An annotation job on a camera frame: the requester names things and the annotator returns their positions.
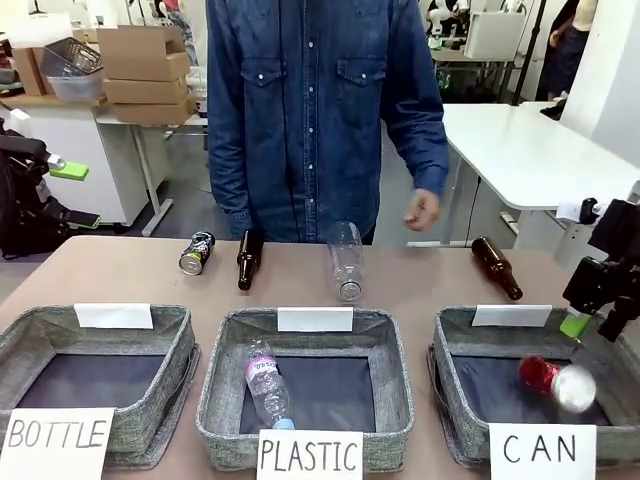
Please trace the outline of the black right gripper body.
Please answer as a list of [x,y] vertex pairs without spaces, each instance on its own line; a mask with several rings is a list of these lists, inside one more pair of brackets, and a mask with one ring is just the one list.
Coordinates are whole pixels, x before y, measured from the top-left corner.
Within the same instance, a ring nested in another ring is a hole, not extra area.
[[563,294],[572,308],[594,314],[608,304],[623,316],[639,315],[639,265],[630,260],[583,258]]

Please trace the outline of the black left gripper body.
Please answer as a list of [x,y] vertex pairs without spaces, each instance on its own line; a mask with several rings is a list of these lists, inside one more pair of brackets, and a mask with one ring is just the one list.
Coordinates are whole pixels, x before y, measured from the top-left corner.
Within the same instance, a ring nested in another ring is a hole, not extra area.
[[17,259],[56,249],[56,223],[42,216],[38,182],[21,161],[1,154],[1,256]]

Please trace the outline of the person's left hand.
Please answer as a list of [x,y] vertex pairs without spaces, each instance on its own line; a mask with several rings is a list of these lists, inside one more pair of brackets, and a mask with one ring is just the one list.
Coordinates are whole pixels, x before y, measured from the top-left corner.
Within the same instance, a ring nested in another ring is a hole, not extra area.
[[405,226],[415,232],[428,232],[440,216],[439,197],[427,190],[416,189],[404,215]]

